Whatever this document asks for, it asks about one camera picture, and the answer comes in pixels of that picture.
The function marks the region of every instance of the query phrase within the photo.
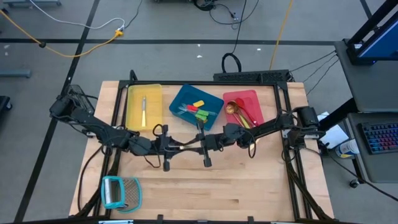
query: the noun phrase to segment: gold spoon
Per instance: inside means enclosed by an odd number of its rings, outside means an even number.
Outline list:
[[[243,123],[243,127],[250,128],[250,125],[248,124],[248,122],[246,121],[246,119],[244,118],[244,116],[242,115],[242,113],[239,110],[239,105],[235,101],[230,101],[227,103],[227,105],[231,105],[234,109],[234,113],[239,115],[239,117],[241,118],[241,121]]]
[[[225,112],[226,112],[227,114],[233,115],[233,116],[235,117],[236,121],[237,121],[242,127],[244,127],[243,124],[242,124],[242,122],[241,122],[241,120],[239,120],[239,118],[236,116],[235,109],[234,109],[234,106],[233,106],[233,105],[231,105],[230,103],[227,103],[227,105],[225,106]]]

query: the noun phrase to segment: red tray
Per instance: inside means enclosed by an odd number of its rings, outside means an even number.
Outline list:
[[[225,106],[227,105],[227,103],[229,101],[235,100],[236,98],[241,98],[244,101],[244,106],[246,108],[246,111],[248,111],[250,115],[256,119],[258,124],[264,123],[264,118],[262,117],[259,99],[257,97],[256,91],[254,90],[244,90],[244,91],[234,91],[234,92],[224,93],[223,95],[224,113],[225,113]],[[239,124],[233,115],[227,113],[225,113],[225,115],[227,122]]]

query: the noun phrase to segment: paper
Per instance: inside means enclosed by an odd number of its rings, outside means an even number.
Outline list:
[[[321,121],[323,118],[326,118],[329,115],[328,112],[324,112],[318,115],[318,120]],[[334,147],[338,146],[340,143],[348,140],[348,136],[342,130],[339,125],[335,125],[329,131],[326,132],[326,135],[323,136],[321,139],[323,144],[329,143],[328,149],[333,149]]]

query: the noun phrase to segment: yellow cable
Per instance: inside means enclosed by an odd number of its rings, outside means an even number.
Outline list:
[[[28,32],[26,32],[22,27],[20,27],[18,24],[16,24],[9,16],[7,16],[6,13],[4,13],[2,10],[0,10],[0,12],[1,12],[1,14],[2,14],[8,21],[10,21],[10,22],[12,23],[12,25],[14,25],[14,26],[15,26],[16,28],[18,28],[20,31],[22,31],[26,36],[28,36],[29,38],[31,38],[34,42],[36,42],[36,43],[38,43],[38,44],[41,44],[40,41],[38,41],[36,38],[32,37],[32,36],[31,36]],[[83,55],[86,55],[86,54],[91,53],[93,50],[97,49],[98,47],[102,47],[102,46],[104,46],[104,45],[106,45],[106,44],[112,42],[114,39],[116,39],[117,37],[120,37],[120,36],[122,36],[122,35],[123,35],[123,32],[121,32],[120,30],[117,30],[116,33],[115,33],[115,35],[114,35],[110,40],[106,41],[105,43],[98,44],[98,45],[94,46],[92,49],[89,49],[88,51],[86,51],[86,52],[84,52],[84,53],[82,53],[82,54],[79,54],[79,55],[65,55],[65,54],[63,54],[63,53],[60,53],[60,52],[58,52],[58,51],[52,49],[51,47],[47,47],[47,46],[46,46],[45,48],[46,48],[47,50],[50,50],[50,51],[56,53],[57,55],[62,56],[62,57],[68,57],[68,58],[81,57],[81,56],[83,56]]]
[[[289,8],[287,8],[285,19],[284,19],[284,21],[282,23],[282,26],[280,27],[279,36],[278,36],[278,39],[276,41],[276,45],[275,45],[275,48],[274,48],[274,53],[272,53],[271,64],[269,65],[269,70],[272,69],[272,64],[274,63],[274,57],[275,57],[276,51],[278,49],[279,41],[280,41],[280,38],[282,37],[282,33],[284,31],[284,28],[285,28],[286,20],[287,20],[287,18],[289,16],[289,12],[290,12],[290,10],[292,8],[292,5],[293,5],[293,0],[290,0]]]

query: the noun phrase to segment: plastic tray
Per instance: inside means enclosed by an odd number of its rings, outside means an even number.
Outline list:
[[[132,131],[152,130],[163,124],[162,86],[133,85],[127,93],[126,128]],[[146,98],[146,125],[142,127],[142,99]]]
[[[250,113],[251,116],[253,116],[256,119],[258,124],[262,124],[264,122],[264,118],[262,117],[260,102],[257,97],[256,91],[254,90],[234,91],[234,92],[224,93],[223,95],[225,105],[229,101],[235,100],[236,98],[241,98],[244,101],[244,106],[246,110]],[[227,122],[239,124],[233,115],[227,113],[225,113],[225,115]]]
[[[217,113],[217,116],[219,115],[224,105],[224,101],[222,99],[205,93],[204,91],[201,91],[191,85],[184,84],[181,87],[181,90],[179,91],[177,96],[174,98],[172,104],[169,106],[169,110],[174,116],[182,118],[183,120],[188,121],[189,123],[196,126],[197,119],[195,115],[189,112],[178,114],[178,112],[180,112],[178,107],[181,106],[182,103],[185,103],[186,105],[192,105],[199,100],[203,100],[205,102],[205,105],[200,107],[201,110],[215,112]],[[206,131],[209,131],[211,129],[214,122],[216,121],[217,116],[208,116],[208,120],[205,123]]]

